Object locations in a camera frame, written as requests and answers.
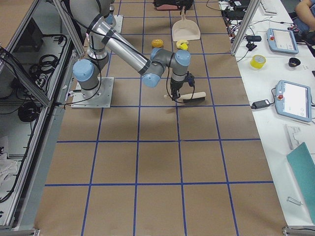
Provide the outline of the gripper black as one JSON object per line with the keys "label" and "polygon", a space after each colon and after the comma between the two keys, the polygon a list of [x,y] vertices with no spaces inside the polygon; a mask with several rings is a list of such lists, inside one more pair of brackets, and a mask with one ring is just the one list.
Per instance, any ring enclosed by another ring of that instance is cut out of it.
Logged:
{"label": "gripper black", "polygon": [[180,98],[180,88],[183,86],[183,84],[184,84],[183,81],[176,81],[174,79],[171,79],[170,89],[171,89],[172,100]]}

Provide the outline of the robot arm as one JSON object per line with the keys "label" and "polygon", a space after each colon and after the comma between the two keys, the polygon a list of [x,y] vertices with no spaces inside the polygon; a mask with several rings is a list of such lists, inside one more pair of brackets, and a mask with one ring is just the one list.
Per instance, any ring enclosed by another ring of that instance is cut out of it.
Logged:
{"label": "robot arm", "polygon": [[171,52],[153,48],[150,58],[138,52],[125,38],[106,22],[110,14],[109,0],[71,0],[70,14],[74,21],[86,29],[89,35],[90,54],[102,58],[105,48],[110,49],[141,76],[148,87],[155,87],[166,68],[172,69],[170,96],[172,100],[180,98],[179,90],[184,83],[194,86],[194,76],[189,73],[190,53],[185,50]]}

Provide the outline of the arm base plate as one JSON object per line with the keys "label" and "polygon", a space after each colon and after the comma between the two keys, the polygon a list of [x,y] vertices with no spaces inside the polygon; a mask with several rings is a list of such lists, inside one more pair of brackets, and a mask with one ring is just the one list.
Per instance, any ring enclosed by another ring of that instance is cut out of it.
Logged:
{"label": "arm base plate", "polygon": [[113,15],[110,14],[106,18],[107,24],[109,24],[115,31],[121,33],[123,25],[123,15]]}
{"label": "arm base plate", "polygon": [[76,89],[79,92],[74,93],[71,107],[74,109],[98,109],[110,108],[112,92],[114,86],[114,77],[98,77],[100,89],[96,87],[91,91],[81,90],[77,82]]}

